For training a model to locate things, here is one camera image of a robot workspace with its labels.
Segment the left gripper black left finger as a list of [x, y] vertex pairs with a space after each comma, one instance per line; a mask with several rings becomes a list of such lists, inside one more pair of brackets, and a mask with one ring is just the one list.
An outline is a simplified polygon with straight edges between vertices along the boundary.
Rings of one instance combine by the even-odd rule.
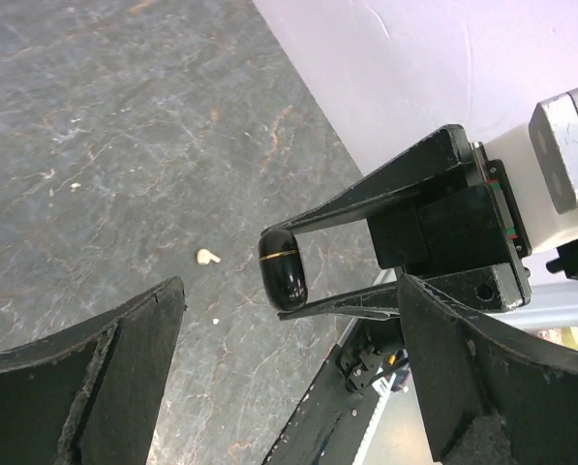
[[169, 278], [0, 352], [0, 464], [143, 464], [186, 311]]

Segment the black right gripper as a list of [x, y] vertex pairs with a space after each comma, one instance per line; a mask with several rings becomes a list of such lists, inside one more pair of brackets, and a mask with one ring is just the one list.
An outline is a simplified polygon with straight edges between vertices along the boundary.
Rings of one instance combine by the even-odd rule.
[[[264, 232], [308, 233], [366, 218], [381, 268], [399, 268], [487, 313], [530, 302], [522, 260], [532, 249], [507, 173], [500, 160], [487, 162], [484, 173], [468, 166], [463, 126], [438, 128], [329, 201]], [[399, 313], [397, 284], [385, 283], [278, 318], [386, 321]]]

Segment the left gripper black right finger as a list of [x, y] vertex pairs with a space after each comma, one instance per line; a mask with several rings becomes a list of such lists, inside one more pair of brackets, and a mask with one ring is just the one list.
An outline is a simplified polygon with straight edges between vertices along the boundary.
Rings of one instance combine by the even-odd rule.
[[398, 281], [423, 424], [441, 464], [578, 464], [578, 351]]

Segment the black glossy charging case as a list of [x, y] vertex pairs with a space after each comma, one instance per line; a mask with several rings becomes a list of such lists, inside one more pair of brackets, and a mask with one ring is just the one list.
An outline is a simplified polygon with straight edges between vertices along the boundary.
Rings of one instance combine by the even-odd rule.
[[301, 309], [308, 286], [295, 236], [285, 229], [271, 229], [259, 239], [259, 268], [270, 303], [279, 311]]

